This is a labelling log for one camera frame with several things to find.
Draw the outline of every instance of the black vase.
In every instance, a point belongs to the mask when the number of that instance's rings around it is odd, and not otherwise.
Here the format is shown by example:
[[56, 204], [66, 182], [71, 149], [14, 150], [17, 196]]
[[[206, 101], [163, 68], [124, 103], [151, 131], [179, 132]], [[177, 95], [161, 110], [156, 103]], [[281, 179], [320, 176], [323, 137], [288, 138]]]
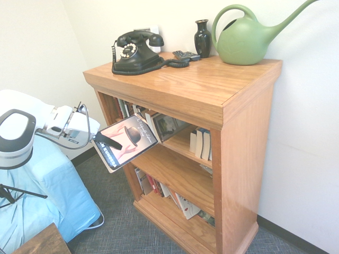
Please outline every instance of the black vase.
[[198, 31], [194, 35], [194, 44], [201, 58], [207, 58], [211, 52], [211, 33], [207, 30], [208, 20], [197, 20]]

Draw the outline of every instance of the wooden bookshelf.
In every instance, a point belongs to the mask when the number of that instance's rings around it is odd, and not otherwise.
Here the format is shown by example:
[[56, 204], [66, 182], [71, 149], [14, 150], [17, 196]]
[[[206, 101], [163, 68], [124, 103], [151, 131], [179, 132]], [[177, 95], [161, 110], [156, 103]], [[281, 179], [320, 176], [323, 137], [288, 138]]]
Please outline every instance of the wooden bookshelf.
[[187, 220], [170, 198], [150, 193], [134, 205], [182, 248], [192, 253], [216, 253], [215, 228], [197, 216]]
[[[213, 56], [139, 76], [113, 75], [111, 66], [84, 72], [108, 125], [118, 118], [113, 97], [192, 124], [124, 166], [134, 206], [188, 253], [245, 253], [258, 231], [272, 93], [282, 62], [234, 66]], [[189, 152], [196, 126], [211, 132], [212, 161]], [[199, 164], [212, 168], [213, 178]], [[214, 216], [216, 228], [197, 216], [186, 220], [169, 198], [145, 196], [135, 167]]]
[[195, 161], [156, 145], [132, 164], [214, 217], [212, 178]]

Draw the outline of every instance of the watering can handle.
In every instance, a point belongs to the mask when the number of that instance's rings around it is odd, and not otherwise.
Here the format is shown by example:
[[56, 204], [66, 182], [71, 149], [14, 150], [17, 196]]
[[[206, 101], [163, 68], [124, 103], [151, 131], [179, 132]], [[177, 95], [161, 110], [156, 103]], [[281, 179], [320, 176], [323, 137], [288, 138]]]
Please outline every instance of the watering can handle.
[[240, 5], [240, 4], [233, 4], [233, 5], [229, 5], [227, 7], [225, 7], [224, 9], [222, 9], [218, 15], [216, 16], [216, 18], [214, 19], [214, 22], [213, 22], [213, 26], [212, 26], [212, 42], [213, 42], [213, 45], [214, 47], [217, 49], [217, 37], [216, 37], [216, 28], [217, 28], [217, 24], [218, 24], [218, 21], [219, 19], [221, 18], [221, 16], [227, 12], [227, 11], [230, 11], [230, 10], [240, 10], [240, 11], [243, 11], [245, 13], [244, 17], [247, 17], [251, 20], [257, 20], [256, 19], [256, 16], [254, 15], [254, 13], [249, 9], [247, 8], [246, 6], [244, 5]]

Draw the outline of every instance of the remote control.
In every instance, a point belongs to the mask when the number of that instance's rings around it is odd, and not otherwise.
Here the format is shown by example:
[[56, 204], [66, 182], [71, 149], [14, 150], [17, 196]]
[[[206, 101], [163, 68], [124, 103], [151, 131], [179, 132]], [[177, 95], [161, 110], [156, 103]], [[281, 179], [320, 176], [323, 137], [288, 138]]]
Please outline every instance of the remote control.
[[200, 55], [194, 54], [192, 52], [182, 52], [181, 50], [173, 51], [173, 55], [178, 60], [183, 61], [198, 61], [200, 59]]

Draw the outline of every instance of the rotary dial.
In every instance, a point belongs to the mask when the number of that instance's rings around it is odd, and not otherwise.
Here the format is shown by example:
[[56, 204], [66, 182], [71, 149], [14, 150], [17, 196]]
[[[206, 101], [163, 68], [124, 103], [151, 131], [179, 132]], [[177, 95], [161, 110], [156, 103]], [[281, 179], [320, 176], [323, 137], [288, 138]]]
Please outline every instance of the rotary dial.
[[120, 56], [121, 58], [128, 59], [132, 57], [137, 51], [138, 51], [138, 47], [133, 43], [129, 43], [123, 47], [123, 49], [121, 50]]

